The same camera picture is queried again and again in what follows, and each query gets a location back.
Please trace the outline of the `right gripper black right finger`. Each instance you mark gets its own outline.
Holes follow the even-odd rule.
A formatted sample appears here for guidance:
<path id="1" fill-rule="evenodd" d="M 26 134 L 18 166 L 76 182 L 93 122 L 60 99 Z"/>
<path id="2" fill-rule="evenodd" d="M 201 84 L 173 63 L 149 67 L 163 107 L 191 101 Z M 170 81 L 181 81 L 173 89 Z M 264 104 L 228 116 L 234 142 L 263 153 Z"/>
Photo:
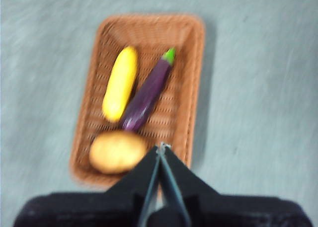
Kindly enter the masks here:
<path id="1" fill-rule="evenodd" d="M 160 147 L 163 172 L 177 209 L 191 227 L 311 227 L 302 207 L 277 197 L 225 195 L 196 176 L 173 153 Z"/>

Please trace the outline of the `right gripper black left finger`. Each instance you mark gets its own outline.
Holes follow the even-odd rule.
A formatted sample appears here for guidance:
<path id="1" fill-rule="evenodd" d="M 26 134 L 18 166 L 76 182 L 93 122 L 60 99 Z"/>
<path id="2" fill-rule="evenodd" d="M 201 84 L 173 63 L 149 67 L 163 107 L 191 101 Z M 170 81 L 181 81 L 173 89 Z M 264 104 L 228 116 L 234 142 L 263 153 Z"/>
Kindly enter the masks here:
<path id="1" fill-rule="evenodd" d="M 157 147 L 105 192 L 64 192 L 28 200 L 15 227 L 134 227 L 156 166 Z"/>

